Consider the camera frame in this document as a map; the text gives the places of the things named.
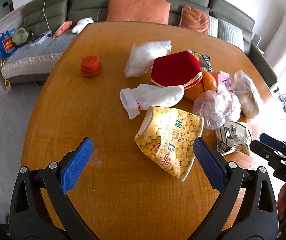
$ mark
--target tile floor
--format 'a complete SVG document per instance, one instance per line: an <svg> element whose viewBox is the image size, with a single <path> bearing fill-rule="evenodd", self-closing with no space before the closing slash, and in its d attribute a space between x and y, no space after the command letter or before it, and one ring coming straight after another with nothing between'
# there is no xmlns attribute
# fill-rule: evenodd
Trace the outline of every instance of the tile floor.
<svg viewBox="0 0 286 240"><path fill-rule="evenodd" d="M15 84L0 90L0 223L5 223L20 168L25 132L42 89L36 82Z"/></svg>

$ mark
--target stack of red lids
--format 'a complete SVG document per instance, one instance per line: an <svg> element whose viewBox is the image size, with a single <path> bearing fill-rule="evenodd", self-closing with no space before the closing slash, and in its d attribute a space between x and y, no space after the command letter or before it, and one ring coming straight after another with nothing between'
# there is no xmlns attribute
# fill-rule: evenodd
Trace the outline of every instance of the stack of red lids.
<svg viewBox="0 0 286 240"><path fill-rule="evenodd" d="M87 56L81 62L81 73L84 76L96 76L102 68L102 64L96 56Z"/></svg>
<svg viewBox="0 0 286 240"><path fill-rule="evenodd" d="M188 51L159 57L154 60L151 80L160 87L184 86L188 89L202 79L198 60Z"/></svg>

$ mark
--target blue shopping bag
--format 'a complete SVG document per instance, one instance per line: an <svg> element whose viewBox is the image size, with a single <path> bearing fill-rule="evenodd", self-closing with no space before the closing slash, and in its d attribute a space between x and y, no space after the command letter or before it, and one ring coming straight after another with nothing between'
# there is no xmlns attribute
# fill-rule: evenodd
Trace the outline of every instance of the blue shopping bag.
<svg viewBox="0 0 286 240"><path fill-rule="evenodd" d="M5 60L9 58L18 48L12 43L12 35L15 29L0 33L0 58Z"/></svg>

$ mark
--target sofa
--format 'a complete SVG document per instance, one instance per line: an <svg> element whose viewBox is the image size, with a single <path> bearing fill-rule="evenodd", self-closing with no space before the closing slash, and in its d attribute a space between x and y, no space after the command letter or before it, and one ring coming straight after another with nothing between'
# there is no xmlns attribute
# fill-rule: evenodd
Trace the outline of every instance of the sofa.
<svg viewBox="0 0 286 240"><path fill-rule="evenodd" d="M85 17L92 17L95 22L105 21L107 18L108 1L109 0L46 0L45 14L49 27L51 30L56 30L60 24L66 20L72 21L74 26L80 19ZM169 25L179 25L182 7L188 5L239 27L243 32L245 54L258 69L267 86L274 90L277 83L277 76L259 49L251 43L252 29L255 23L251 17L225 0L166 1L171 4ZM35 37L48 30L43 15L43 5L44 0L33 0L27 3L23 9L23 26L26 27L27 30L32 31ZM61 46L61 51L49 49L55 47L55 44L60 42L59 39L51 39L53 44L48 44L50 42L44 44L44 46L48 46L47 49L39 48L41 53L45 53L45 55L32 52L36 47L25 50L23 48L18 49L1 68L3 76L13 83L45 80L73 38L70 32L63 34L61 39L64 40L65 45Z"/></svg>

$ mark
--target wooden table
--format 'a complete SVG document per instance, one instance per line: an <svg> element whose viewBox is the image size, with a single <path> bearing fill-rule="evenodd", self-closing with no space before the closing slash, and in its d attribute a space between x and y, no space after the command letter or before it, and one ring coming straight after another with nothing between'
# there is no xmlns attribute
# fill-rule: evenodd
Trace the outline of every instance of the wooden table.
<svg viewBox="0 0 286 240"><path fill-rule="evenodd" d="M150 84L150 73L125 78L124 69L133 44L172 41L172 53L191 49L211 57L213 70L233 74L242 69L255 83L264 102L271 94L262 77L241 50L225 41L174 26L147 23L95 23L88 25L65 51L38 98L27 129L22 165L45 168L73 151L84 137L94 153L68 196L85 222L104 239L185 240L203 220L218 196L195 161L182 183L146 157L133 141L143 111L129 120L119 99L120 90ZM95 78L81 75L80 62L98 56L102 72ZM183 98L174 107L192 111ZM202 136L216 148L213 131ZM267 162L243 153L230 154L242 168L256 169ZM244 191L232 215L231 226ZM61 226L48 196L45 203Z"/></svg>

